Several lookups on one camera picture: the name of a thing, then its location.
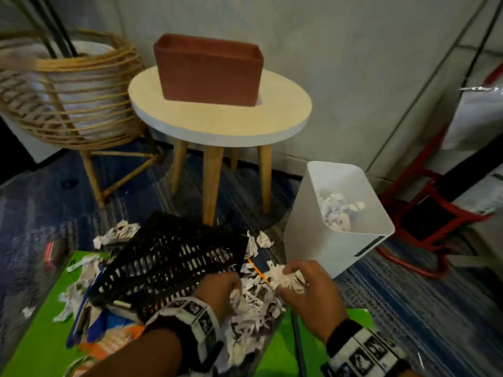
pencil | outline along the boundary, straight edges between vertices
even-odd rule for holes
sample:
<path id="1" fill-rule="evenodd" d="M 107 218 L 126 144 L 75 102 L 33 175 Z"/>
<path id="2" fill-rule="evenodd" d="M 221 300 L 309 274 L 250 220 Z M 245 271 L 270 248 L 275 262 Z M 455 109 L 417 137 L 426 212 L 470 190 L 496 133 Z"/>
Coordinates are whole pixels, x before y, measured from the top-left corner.
<path id="1" fill-rule="evenodd" d="M 250 258 L 247 258 L 248 260 L 248 263 L 251 263 L 253 265 L 253 268 L 255 269 L 255 271 L 260 275 L 260 277 L 264 280 L 264 282 L 267 283 L 267 285 L 269 285 L 269 281 L 267 280 L 267 278 L 264 276 L 264 274 L 262 274 L 260 272 L 260 270 L 257 268 L 257 266 L 255 266 L 255 264 L 252 262 L 252 260 Z"/>

green mat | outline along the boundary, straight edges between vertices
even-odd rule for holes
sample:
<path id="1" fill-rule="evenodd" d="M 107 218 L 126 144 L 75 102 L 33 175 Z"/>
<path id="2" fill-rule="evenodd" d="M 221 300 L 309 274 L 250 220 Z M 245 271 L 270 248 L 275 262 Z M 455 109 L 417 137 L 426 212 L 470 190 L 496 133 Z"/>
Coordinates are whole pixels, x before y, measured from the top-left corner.
<path id="1" fill-rule="evenodd" d="M 350 319 L 367 329 L 377 330 L 372 316 L 367 310 L 348 309 L 347 311 Z M 307 375 L 309 377 L 323 377 L 319 367 L 329 360 L 325 346 L 323 342 L 311 335 L 300 318 L 298 318 L 298 324 Z M 269 343 L 254 377 L 297 377 L 298 375 L 299 367 L 295 357 L 292 315 L 288 310 Z"/>
<path id="2" fill-rule="evenodd" d="M 89 253 L 77 251 L 72 260 L 78 262 L 85 255 Z M 79 279 L 80 271 L 81 268 L 70 274 L 62 272 L 7 364 L 2 377 L 60 377 L 73 361 L 83 356 L 78 348 L 65 347 L 73 319 L 70 318 L 65 323 L 52 322 L 54 316 L 64 308 L 64 303 L 58 301 L 59 294 Z"/>

wristband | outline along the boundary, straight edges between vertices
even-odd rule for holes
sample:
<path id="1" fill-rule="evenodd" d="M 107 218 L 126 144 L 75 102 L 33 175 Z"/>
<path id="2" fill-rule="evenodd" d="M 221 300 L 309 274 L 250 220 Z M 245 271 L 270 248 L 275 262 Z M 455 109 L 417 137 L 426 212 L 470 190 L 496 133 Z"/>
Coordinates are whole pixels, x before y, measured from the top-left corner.
<path id="1" fill-rule="evenodd" d="M 148 320 L 143 333 L 169 329 L 182 347 L 179 374 L 189 370 L 207 373 L 215 362 L 223 342 L 218 320 L 209 305 L 200 299 L 176 298 Z"/>
<path id="2" fill-rule="evenodd" d="M 325 377 L 396 377 L 411 365 L 374 331 L 349 319 L 326 343 L 330 360 L 321 366 Z"/>

white trash bin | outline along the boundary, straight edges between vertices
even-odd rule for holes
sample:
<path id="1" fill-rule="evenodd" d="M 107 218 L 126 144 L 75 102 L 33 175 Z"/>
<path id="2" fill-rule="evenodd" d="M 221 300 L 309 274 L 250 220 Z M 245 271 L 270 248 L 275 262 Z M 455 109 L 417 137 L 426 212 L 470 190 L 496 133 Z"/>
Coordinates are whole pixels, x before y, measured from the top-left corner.
<path id="1" fill-rule="evenodd" d="M 341 193 L 348 203 L 365 209 L 350 214 L 351 231 L 329 228 L 318 204 L 319 193 Z M 350 164 L 310 161 L 288 220 L 286 259 L 315 259 L 335 278 L 395 232 L 365 173 Z"/>

blue carpet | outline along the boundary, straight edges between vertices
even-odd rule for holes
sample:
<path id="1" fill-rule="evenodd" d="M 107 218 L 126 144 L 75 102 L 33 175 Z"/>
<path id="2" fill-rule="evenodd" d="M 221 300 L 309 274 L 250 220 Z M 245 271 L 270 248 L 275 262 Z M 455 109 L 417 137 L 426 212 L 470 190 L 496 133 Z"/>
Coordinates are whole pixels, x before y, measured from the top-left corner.
<path id="1" fill-rule="evenodd" d="M 142 143 L 124 146 L 146 151 Z M 187 155 L 179 191 L 169 192 L 166 161 L 149 167 L 111 196 L 98 209 L 79 155 L 68 152 L 34 173 L 16 177 L 0 188 L 0 362 L 11 354 L 27 321 L 23 307 L 40 304 L 54 282 L 42 270 L 42 246 L 65 237 L 72 249 L 92 250 L 92 239 L 118 221 L 145 222 L 154 210 L 200 218 L 202 210 L 202 158 Z M 121 178 L 143 160 L 96 158 L 96 170 L 105 185 Z M 66 190 L 66 179 L 77 186 Z M 267 230 L 275 240 L 269 258 L 284 261 L 282 232 L 285 215 L 299 182 L 273 176 L 271 215 L 261 214 L 257 171 L 236 173 L 224 167 L 216 216 L 223 220 L 235 211 L 230 225 L 252 232 Z M 414 251 L 395 240 L 386 246 L 412 262 L 435 267 L 424 251 Z M 337 278 L 349 307 L 368 308 L 379 328 L 393 338 L 414 369 L 434 376 L 502 375 L 503 323 L 496 304 L 501 283 L 486 269 L 454 269 L 441 281 L 427 280 L 371 252 Z M 418 352 L 423 359 L 422 370 Z"/>

